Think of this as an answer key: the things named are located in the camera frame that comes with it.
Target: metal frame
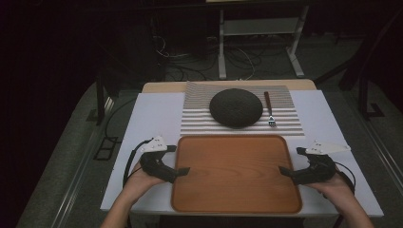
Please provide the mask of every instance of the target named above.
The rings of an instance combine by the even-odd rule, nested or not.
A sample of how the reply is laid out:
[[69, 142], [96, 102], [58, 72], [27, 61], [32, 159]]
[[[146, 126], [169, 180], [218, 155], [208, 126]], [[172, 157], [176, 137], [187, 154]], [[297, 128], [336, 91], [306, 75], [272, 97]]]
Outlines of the metal frame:
[[293, 66], [294, 72], [298, 78], [303, 78], [304, 73], [296, 56], [296, 50], [299, 43], [302, 29], [305, 24], [308, 6], [302, 8], [299, 18], [275, 18], [260, 20], [232, 20], [225, 21], [223, 9], [220, 11], [220, 51], [219, 51], [219, 77], [220, 80], [226, 79], [225, 57], [223, 53], [223, 39], [225, 35], [242, 35], [242, 34], [279, 34], [293, 33], [294, 40], [290, 47], [286, 49], [288, 58]]

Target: table leg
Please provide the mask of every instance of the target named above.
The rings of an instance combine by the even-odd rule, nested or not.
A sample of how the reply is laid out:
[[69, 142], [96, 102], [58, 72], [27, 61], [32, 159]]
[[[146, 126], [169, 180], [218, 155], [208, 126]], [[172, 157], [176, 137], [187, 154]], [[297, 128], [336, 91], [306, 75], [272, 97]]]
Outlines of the table leg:
[[101, 82], [102, 80], [98, 76], [96, 80], [97, 86], [97, 106], [98, 106], [98, 120], [97, 125], [101, 124], [102, 120], [105, 116], [105, 101], [104, 101], [104, 84]]
[[297, 22], [296, 30], [294, 32], [293, 44], [287, 48], [288, 58], [290, 59], [291, 65], [293, 66], [294, 72], [296, 73], [298, 78], [303, 78], [304, 73], [303, 73], [302, 68], [299, 64], [299, 61], [297, 59], [296, 50], [297, 50], [297, 46], [299, 43], [299, 38], [302, 34], [303, 26], [305, 24], [305, 19], [306, 19], [306, 14], [308, 13], [308, 9], [309, 9], [308, 6], [303, 7], [302, 13], [299, 16], [299, 19]]
[[220, 10], [219, 76], [220, 76], [220, 80], [226, 79], [225, 58], [224, 58], [224, 12], [223, 12], [223, 10]]

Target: floor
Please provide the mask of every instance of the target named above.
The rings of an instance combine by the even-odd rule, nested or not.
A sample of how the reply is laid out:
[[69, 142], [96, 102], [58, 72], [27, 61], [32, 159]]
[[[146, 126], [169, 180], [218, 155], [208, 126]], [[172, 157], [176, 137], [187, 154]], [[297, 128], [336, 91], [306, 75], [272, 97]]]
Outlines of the floor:
[[[166, 81], [218, 80], [217, 40], [208, 39], [211, 55], [200, 59], [183, 50], [170, 50]], [[348, 60], [360, 40], [341, 40], [336, 45], [330, 35], [302, 37], [297, 57], [305, 78], [314, 80]], [[233, 37], [225, 41], [228, 80], [295, 79], [285, 53], [290, 44], [286, 36]], [[403, 227], [403, 116], [374, 84], [369, 100], [380, 106], [385, 117], [364, 121], [357, 112], [357, 90], [341, 91], [337, 84], [343, 72], [317, 85], [325, 94], [336, 120], [352, 147], [354, 156], [384, 211], [383, 218], [373, 218], [375, 227]], [[50, 162], [33, 193], [18, 227], [99, 227], [106, 212], [100, 203], [104, 196], [119, 145], [109, 161], [93, 156], [104, 135], [120, 140], [139, 90], [123, 89], [117, 98], [107, 100], [106, 118], [96, 125], [95, 85], [88, 88], [67, 124]], [[155, 227], [159, 217], [132, 215], [133, 227]], [[336, 218], [307, 218], [305, 227], [332, 227]]]

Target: wooden tray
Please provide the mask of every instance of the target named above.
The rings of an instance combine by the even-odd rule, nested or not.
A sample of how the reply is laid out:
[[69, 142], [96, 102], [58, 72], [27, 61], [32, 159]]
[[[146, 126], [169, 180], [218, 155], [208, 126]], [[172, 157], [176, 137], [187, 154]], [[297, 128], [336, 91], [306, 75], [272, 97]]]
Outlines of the wooden tray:
[[294, 214], [302, 203], [290, 178], [286, 141], [276, 135], [186, 136], [178, 142], [172, 207], [179, 212]]

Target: fork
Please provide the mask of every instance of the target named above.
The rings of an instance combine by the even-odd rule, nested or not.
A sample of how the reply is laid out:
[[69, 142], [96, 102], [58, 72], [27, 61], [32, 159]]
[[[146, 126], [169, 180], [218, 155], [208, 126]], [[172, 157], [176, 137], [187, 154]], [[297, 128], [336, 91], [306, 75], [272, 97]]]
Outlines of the fork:
[[264, 99], [266, 100], [267, 110], [269, 111], [269, 122], [268, 122], [269, 126], [276, 127], [276, 120], [273, 117], [273, 110], [272, 110], [272, 104], [270, 103], [269, 92], [267, 91], [264, 92]]

